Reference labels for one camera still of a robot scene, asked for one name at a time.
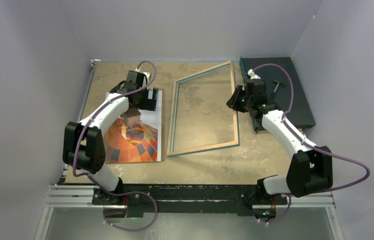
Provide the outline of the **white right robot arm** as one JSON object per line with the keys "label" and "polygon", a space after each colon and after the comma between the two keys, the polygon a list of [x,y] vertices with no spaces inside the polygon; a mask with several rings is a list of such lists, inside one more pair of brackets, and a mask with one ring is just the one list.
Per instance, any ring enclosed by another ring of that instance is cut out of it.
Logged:
{"label": "white right robot arm", "polygon": [[273,102],[268,102],[266,85],[261,79],[251,79],[242,87],[245,95],[240,103],[258,126],[269,131],[291,158],[285,175],[258,180],[256,199],[266,204],[277,194],[302,197],[327,190],[333,185],[330,149],[319,147],[304,135]]}

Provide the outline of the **hot air balloon photo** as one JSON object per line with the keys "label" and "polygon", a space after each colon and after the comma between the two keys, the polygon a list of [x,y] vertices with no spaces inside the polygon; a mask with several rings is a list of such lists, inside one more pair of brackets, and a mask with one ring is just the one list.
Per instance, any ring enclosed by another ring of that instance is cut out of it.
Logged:
{"label": "hot air balloon photo", "polygon": [[162,95],[159,90],[156,111],[129,109],[115,119],[104,134],[108,165],[161,161]]}

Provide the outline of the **blue wooden picture frame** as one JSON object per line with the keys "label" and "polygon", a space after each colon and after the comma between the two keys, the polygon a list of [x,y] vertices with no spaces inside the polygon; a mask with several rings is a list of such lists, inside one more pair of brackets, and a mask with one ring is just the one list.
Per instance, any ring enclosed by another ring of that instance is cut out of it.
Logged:
{"label": "blue wooden picture frame", "polygon": [[238,114],[226,106],[235,86],[232,60],[175,81],[167,140],[168,157],[239,146]]}

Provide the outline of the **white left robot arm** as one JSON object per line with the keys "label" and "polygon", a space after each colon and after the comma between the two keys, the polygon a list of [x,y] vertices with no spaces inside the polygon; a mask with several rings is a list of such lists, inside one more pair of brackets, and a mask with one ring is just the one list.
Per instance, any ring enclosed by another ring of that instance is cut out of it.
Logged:
{"label": "white left robot arm", "polygon": [[102,189],[105,199],[113,205],[122,202],[126,193],[121,177],[105,162],[104,135],[122,114],[152,103],[149,87],[156,76],[156,70],[154,73],[141,72],[139,67],[130,70],[126,80],[114,86],[90,115],[65,126],[63,162],[71,166],[76,178],[87,177]]}

